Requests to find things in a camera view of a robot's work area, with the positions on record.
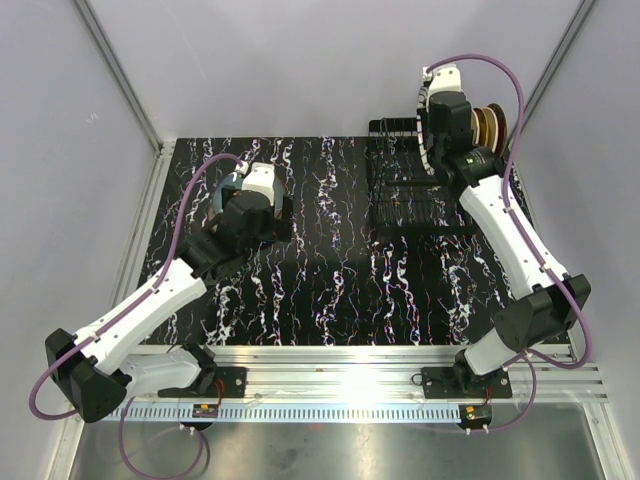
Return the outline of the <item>blue glazed plate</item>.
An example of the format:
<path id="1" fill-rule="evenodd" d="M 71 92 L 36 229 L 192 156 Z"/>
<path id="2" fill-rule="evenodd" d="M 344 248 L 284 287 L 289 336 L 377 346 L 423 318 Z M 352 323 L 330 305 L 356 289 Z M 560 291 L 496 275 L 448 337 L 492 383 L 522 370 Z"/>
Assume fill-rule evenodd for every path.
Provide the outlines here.
<path id="1" fill-rule="evenodd" d="M 274 215 L 277 217 L 282 208 L 282 200 L 285 197 L 284 186 L 277 176 L 275 177 L 274 187 L 275 205 L 273 207 Z M 212 220 L 216 215 L 221 214 L 228 201 L 240 191 L 240 179 L 234 174 L 234 172 L 226 176 L 215 188 L 213 200 L 207 208 L 206 218 L 208 220 Z"/>

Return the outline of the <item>red floral plate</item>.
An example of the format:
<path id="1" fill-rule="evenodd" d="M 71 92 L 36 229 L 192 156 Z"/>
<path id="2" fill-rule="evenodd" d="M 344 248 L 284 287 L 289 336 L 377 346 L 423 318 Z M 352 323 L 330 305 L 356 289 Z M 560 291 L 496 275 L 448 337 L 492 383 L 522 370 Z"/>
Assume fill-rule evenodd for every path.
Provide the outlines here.
<path id="1" fill-rule="evenodd" d="M 502 107 L 497 103 L 491 103 L 488 108 L 493 112 L 492 126 L 493 126 L 493 140 L 492 150 L 500 157 L 505 149 L 507 138 L 507 119 Z"/>

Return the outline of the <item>amber patterned glass plate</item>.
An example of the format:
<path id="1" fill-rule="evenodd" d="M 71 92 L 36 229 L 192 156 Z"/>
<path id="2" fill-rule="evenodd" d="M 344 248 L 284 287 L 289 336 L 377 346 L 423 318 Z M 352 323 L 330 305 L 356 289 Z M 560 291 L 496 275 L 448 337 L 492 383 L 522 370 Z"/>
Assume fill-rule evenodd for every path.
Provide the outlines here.
<path id="1" fill-rule="evenodd" d="M 497 144 L 497 117 L 489 107 L 474 108 L 475 143 L 494 151 Z"/>

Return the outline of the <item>black white striped plate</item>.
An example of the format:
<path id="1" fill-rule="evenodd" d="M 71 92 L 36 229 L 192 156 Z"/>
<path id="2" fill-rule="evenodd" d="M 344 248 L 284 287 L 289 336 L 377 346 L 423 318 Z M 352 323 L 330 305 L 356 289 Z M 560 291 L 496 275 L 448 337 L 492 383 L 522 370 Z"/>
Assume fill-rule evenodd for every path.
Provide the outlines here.
<path id="1" fill-rule="evenodd" d="M 435 170 L 431 167 L 428 160 L 428 107 L 427 107 L 428 88 L 423 85 L 420 87 L 417 97 L 416 109 L 416 128 L 418 138 L 418 149 L 420 159 L 424 170 L 428 175 L 434 175 Z"/>

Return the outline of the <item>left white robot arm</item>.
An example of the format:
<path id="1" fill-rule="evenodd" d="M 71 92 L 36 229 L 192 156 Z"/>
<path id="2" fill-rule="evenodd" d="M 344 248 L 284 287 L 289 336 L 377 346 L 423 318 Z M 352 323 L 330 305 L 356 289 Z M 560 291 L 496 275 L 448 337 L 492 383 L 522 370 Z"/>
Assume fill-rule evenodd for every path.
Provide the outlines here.
<path id="1" fill-rule="evenodd" d="M 255 191 L 231 195 L 221 213 L 189 235 L 169 263 L 121 304 L 90 325 L 58 329 L 45 341 L 50 376 L 87 423 L 124 400 L 166 390 L 203 397 L 215 385 L 214 353 L 188 343 L 168 353 L 136 355 L 134 348 L 181 308 L 236 275 L 251 258 L 292 237 L 294 199 L 270 200 Z"/>

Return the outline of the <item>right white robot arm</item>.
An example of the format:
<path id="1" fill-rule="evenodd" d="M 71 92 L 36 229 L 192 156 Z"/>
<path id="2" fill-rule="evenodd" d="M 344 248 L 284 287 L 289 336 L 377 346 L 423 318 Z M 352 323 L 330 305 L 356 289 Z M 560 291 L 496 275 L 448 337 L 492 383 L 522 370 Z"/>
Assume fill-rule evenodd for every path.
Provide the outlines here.
<path id="1" fill-rule="evenodd" d="M 465 397 L 484 391 L 510 361 L 569 330 L 591 293 L 586 277 L 570 275 L 544 246 L 512 196 L 501 159 L 475 144 L 471 116 L 461 92 L 430 96 L 428 160 L 489 241 L 514 301 L 493 315 L 488 333 L 456 355 L 452 382 Z"/>

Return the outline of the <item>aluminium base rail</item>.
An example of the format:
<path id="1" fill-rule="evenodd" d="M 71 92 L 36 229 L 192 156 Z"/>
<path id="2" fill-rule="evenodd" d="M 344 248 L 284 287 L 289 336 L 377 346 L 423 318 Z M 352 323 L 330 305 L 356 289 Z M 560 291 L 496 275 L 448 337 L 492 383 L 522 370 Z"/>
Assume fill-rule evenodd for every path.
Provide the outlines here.
<path id="1" fill-rule="evenodd" d="M 424 400 L 418 374 L 422 367 L 449 366 L 459 346 L 213 346 L 220 366 L 247 368 L 245 400 L 265 402 L 394 403 Z M 606 403 L 598 366 L 589 362 L 562 370 L 531 358 L 538 403 Z M 512 399 L 525 403 L 532 386 L 529 367 L 508 367 Z"/>

